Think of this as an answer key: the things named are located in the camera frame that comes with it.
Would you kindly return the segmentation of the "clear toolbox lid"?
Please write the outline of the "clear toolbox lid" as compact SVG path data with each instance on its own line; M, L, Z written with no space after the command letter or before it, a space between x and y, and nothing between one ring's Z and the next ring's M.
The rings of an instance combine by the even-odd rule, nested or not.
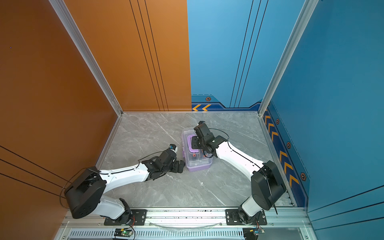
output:
M194 167L213 163L213 158L210 158L210 154L204 155L202 150L194 150L191 148L191 139L193 136L196 136L193 128L185 128L182 130L183 156L186 166Z

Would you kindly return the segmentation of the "purple toolbox base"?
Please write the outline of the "purple toolbox base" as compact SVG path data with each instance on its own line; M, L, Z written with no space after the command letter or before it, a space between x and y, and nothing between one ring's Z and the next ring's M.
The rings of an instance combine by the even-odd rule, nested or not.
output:
M201 171L201 170L209 169L211 167L211 165L212 165L212 163L204 164L204 165L199 165L199 166L194 166L194 167L187 166L187 169L190 172L196 172L196 171Z

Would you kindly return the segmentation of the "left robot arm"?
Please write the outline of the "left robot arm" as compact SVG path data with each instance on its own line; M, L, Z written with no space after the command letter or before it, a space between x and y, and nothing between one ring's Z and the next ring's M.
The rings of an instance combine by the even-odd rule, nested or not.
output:
M84 169L66 188L64 195L74 219L99 215L118 225L133 225L135 215L123 198L113 199L106 193L133 183L154 181L167 173L181 174L185 161L178 160L176 145L138 160L134 166L114 170Z

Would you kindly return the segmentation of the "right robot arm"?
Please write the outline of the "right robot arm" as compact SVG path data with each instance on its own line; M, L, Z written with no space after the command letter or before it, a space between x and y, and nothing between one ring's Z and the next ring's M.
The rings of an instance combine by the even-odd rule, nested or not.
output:
M278 166L262 162L240 151L229 142L229 136L215 136L204 121L194 127L192 148L219 158L243 173L251 182L251 196L238 208L239 220L251 225L261 211L276 206L277 200L287 191Z

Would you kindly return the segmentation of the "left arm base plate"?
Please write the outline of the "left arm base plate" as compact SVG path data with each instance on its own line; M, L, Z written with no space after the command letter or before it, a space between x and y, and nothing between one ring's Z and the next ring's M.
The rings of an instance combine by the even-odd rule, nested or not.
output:
M104 225L105 226L144 226L147 216L146 209L136 209L131 210L130 212L124 212L122 216L118 217L116 220L106 218Z

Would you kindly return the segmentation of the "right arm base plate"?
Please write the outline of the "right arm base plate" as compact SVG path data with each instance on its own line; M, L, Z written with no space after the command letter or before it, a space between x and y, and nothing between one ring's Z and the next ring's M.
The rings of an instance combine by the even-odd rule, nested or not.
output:
M254 216L248 216L243 210L239 209L226 209L226 221L228 226L236 225L258 225L266 226L267 218L264 210L257 212Z

